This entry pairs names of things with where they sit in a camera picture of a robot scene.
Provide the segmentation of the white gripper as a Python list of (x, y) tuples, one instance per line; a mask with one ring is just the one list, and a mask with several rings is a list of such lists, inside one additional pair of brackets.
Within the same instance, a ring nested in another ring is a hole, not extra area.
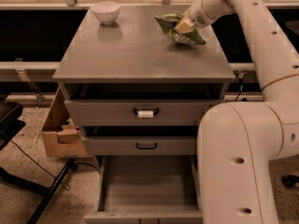
[(201, 6), (190, 6), (184, 13), (182, 19), (176, 26), (175, 31), (179, 34), (187, 34), (193, 31), (194, 27), (205, 28), (211, 25), (214, 20), (210, 19)]

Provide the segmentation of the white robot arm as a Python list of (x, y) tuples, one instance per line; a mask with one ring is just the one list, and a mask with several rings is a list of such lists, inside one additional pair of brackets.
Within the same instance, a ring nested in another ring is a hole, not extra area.
[(299, 55), (263, 0), (195, 0), (186, 33), (223, 15), (239, 18), (263, 93), (261, 102), (215, 105), (197, 137), (204, 224), (278, 224), (269, 162), (298, 152)]

